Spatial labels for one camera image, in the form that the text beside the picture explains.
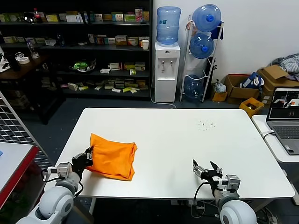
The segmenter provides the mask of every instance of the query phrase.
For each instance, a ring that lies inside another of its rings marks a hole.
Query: laptop
[[[299,155],[299,87],[275,87],[267,124],[289,155]]]

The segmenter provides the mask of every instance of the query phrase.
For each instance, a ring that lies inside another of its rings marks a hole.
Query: tape roll
[[[27,64],[30,62],[28,57],[22,57],[18,60],[19,64]]]

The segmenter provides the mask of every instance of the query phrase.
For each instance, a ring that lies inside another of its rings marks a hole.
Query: laptop screen
[[[276,87],[267,119],[299,119],[299,87]]]

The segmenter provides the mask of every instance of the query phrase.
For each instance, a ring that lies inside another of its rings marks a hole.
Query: white table
[[[0,142],[0,208],[37,153],[33,145]]]
[[[266,118],[266,115],[255,115],[252,117],[252,122],[256,126],[259,133],[271,131],[270,127],[267,125]],[[299,155],[289,155],[275,135],[267,135],[264,141],[266,142],[267,146],[269,147],[269,149],[271,150],[272,154],[278,162],[299,163]],[[297,205],[299,205],[299,194],[293,185],[293,183],[296,182],[299,178],[298,169],[295,169],[292,171],[292,173],[288,174],[288,178],[291,182],[291,186],[295,191],[295,196],[293,197],[293,200]]]
[[[127,182],[85,170],[81,196],[192,199],[202,182],[192,171],[192,159],[204,168],[212,168],[213,161],[224,175],[239,176],[242,199],[294,196],[243,110],[86,108],[56,165],[85,151],[91,133],[107,140],[135,142],[135,175]],[[54,185],[47,183],[45,190]],[[204,185],[198,199],[213,198],[210,187]]]
[[[252,117],[252,122],[256,126],[259,133],[271,131],[271,128],[266,123],[266,118],[266,115],[254,115]],[[264,141],[268,145],[277,161],[299,163],[299,155],[289,155],[275,135],[268,135],[265,137]]]

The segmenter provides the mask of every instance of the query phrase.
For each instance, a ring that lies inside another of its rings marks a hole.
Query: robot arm
[[[256,224],[253,209],[239,199],[237,190],[241,180],[236,175],[222,178],[222,169],[211,162],[213,170],[204,169],[193,160],[193,171],[202,180],[207,180],[218,206],[222,224]]]
[[[56,173],[58,178],[55,187],[47,190],[41,197],[39,204],[29,213],[27,217],[20,219],[17,224],[60,224],[69,214],[73,205],[74,198],[79,195],[78,191],[82,179],[82,173],[87,166],[92,166],[91,157],[92,147],[84,153],[80,153],[72,158],[72,164],[60,163],[56,168],[48,168],[43,171],[45,174]]]

